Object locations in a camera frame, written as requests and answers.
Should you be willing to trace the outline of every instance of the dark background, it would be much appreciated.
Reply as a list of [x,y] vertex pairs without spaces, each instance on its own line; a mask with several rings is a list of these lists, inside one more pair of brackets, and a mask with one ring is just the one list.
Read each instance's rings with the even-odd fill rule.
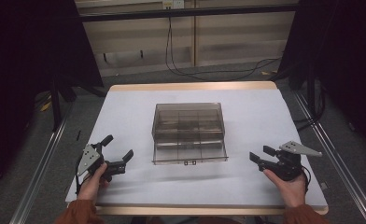
[[296,12],[279,71],[287,71],[294,90],[308,75],[319,78],[366,137],[366,0],[317,2],[324,6]]
[[82,24],[59,20],[77,15],[73,0],[0,1],[0,177],[54,76],[103,85]]

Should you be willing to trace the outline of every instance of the clear storage container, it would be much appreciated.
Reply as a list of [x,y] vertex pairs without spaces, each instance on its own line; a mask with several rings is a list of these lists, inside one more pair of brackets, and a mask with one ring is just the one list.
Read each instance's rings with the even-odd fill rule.
[[157,104],[152,135],[154,164],[228,159],[220,103]]

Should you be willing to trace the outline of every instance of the sleeve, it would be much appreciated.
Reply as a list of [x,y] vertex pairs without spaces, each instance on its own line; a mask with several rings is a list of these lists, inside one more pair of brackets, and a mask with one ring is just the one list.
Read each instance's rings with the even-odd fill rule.
[[72,201],[64,212],[55,220],[55,224],[104,224],[96,215],[96,208],[91,200]]
[[284,224],[329,224],[323,216],[314,211],[314,209],[303,204],[295,208],[288,208],[283,215]]

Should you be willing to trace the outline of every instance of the gray mount bracket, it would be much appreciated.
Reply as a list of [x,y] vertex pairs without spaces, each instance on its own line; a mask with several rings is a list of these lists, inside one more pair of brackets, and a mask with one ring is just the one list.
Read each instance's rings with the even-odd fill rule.
[[289,141],[285,143],[284,145],[280,146],[279,149],[293,153],[293,154],[302,154],[306,156],[316,156],[321,157],[322,153],[313,150],[312,148],[305,147],[301,145],[300,143],[296,143],[294,141]]
[[81,176],[88,168],[93,165],[101,155],[91,146],[86,145],[83,149],[83,157],[77,169],[77,175]]

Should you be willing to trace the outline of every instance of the black cable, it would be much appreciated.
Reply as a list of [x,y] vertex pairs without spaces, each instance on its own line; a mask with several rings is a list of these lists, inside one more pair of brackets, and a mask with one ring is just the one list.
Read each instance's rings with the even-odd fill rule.
[[300,123],[300,122],[308,122],[308,121],[313,121],[315,119],[318,119],[321,114],[323,113],[322,110],[324,110],[324,97],[322,96],[322,94],[324,94],[324,89],[322,88],[321,89],[321,92],[319,93],[319,96],[318,96],[318,100],[317,100],[317,108],[318,108],[318,111],[317,113],[315,114],[314,117],[311,117],[309,119],[294,119],[293,122],[295,123]]
[[323,91],[323,88],[321,89],[320,97],[321,97],[321,100],[319,102],[321,102],[322,105],[319,108],[319,111],[318,111],[316,117],[314,119],[309,119],[307,124],[305,124],[302,127],[300,127],[300,128],[297,129],[297,132],[300,132],[300,131],[302,131],[302,130],[308,128],[308,127],[310,127],[311,125],[313,125],[316,122],[318,122],[320,120],[320,118],[322,117],[322,115],[323,115],[323,113],[325,111],[325,108],[326,108],[325,92]]
[[[169,66],[168,64],[168,49],[169,49],[169,41],[171,41],[171,60],[172,60],[172,64],[175,68],[175,71]],[[207,71],[207,72],[195,72],[195,73],[185,73],[180,71],[176,65],[175,65],[175,61],[174,61],[174,53],[173,53],[173,41],[172,41],[172,22],[171,22],[171,18],[169,18],[169,30],[168,30],[168,38],[167,38],[167,42],[166,42],[166,49],[165,49],[165,64],[168,67],[169,71],[171,71],[173,74],[177,75],[177,76],[183,76],[183,77],[193,77],[196,79],[200,79],[202,81],[211,81],[211,82],[219,82],[219,81],[235,81],[235,80],[239,80],[245,77],[248,77],[250,75],[252,75],[256,69],[258,68],[262,68],[270,63],[274,63],[277,60],[280,60],[281,58],[276,58],[276,59],[264,59],[261,60],[259,62],[256,63],[254,68],[251,69],[245,69],[245,70],[228,70],[228,71],[223,71],[223,70],[218,70],[218,71]],[[262,66],[259,66],[259,63],[262,63],[264,61],[271,61],[269,63],[266,63]],[[200,74],[209,74],[209,73],[240,73],[240,72],[249,72],[249,74],[246,74],[242,77],[237,77],[237,78],[231,78],[231,79],[224,79],[224,80],[214,80],[214,79],[207,79],[207,78],[201,78],[201,77],[195,77],[196,75],[200,75]]]
[[[316,56],[314,57],[314,62],[316,62],[320,56],[320,52],[322,51],[324,45],[325,45],[325,42],[326,42],[326,38],[328,36],[328,32],[331,28],[331,23],[332,21],[334,20],[334,17],[335,17],[335,14],[337,12],[337,9],[338,9],[338,5],[340,3],[340,0],[337,0],[336,3],[335,3],[335,7],[334,7],[334,10],[331,14],[331,18],[329,19],[328,21],[328,24],[326,26],[326,30],[324,32],[324,35],[322,37],[320,37],[320,46],[319,46],[319,50],[317,51],[316,53]],[[270,81],[277,81],[278,79],[282,79],[282,78],[285,78],[285,77],[288,77],[289,76],[289,70],[292,69],[292,68],[295,68],[296,66],[298,66],[300,63],[302,63],[303,60],[300,60],[296,63],[294,63],[293,65],[291,65],[290,67],[288,67],[287,69],[285,69],[285,71],[282,71],[281,73],[278,73],[276,75],[274,75],[273,77],[270,77]]]
[[305,174],[305,171],[303,171],[303,175],[305,177],[305,193],[306,193],[308,191],[308,186],[311,183],[312,176],[311,176],[311,172],[309,172],[309,170],[305,166],[302,166],[302,168],[304,168],[309,175],[309,177],[308,177]]
[[80,183],[78,182],[78,175],[77,175],[77,173],[78,173],[78,166],[79,166],[79,164],[80,164],[80,162],[81,162],[81,158],[82,158],[83,156],[82,155],[80,155],[79,157],[78,157],[78,159],[77,159],[77,161],[76,161],[76,169],[75,169],[75,171],[76,171],[76,173],[75,173],[75,179],[76,179],[76,195],[78,195],[79,193],[80,193],[80,189],[81,189],[81,185],[80,185]]

